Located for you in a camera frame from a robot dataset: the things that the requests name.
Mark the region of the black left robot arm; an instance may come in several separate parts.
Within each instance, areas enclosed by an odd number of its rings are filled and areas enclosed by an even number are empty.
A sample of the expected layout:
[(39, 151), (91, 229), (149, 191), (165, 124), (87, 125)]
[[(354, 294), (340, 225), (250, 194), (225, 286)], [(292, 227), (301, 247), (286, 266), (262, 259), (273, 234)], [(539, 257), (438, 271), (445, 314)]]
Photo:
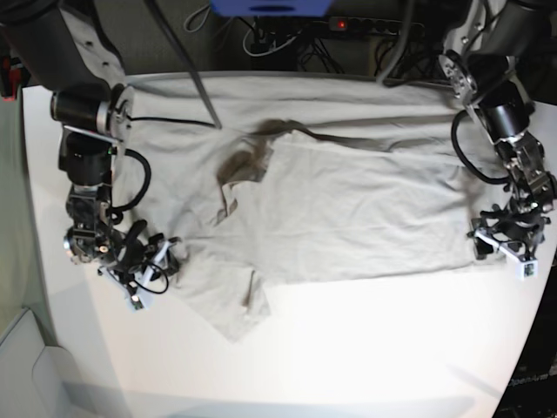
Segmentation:
[(536, 44), (554, 1), (464, 1), (446, 24), (441, 70), (461, 102), (451, 138), (464, 117), (482, 130), (507, 174), (484, 182), (511, 193), (504, 207), (484, 211), (473, 221), (472, 236), (485, 243), (501, 235), (512, 248), (534, 254), (554, 209), (556, 180), (545, 167), (545, 152), (529, 131), (534, 104), (517, 65)]

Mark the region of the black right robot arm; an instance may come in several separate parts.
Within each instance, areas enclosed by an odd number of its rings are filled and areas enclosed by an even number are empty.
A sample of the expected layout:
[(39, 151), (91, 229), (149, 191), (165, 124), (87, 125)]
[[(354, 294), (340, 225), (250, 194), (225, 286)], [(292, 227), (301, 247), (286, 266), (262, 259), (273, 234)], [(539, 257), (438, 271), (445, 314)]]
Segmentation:
[(64, 246), (77, 264), (97, 262), (126, 284), (143, 274), (170, 278), (178, 262), (163, 234), (140, 239), (147, 223), (116, 226), (151, 182), (145, 157), (131, 150), (133, 92), (119, 52), (92, 1), (3, 1), (1, 33), (31, 76), (51, 91), (50, 115), (63, 134), (58, 167), (70, 181)]

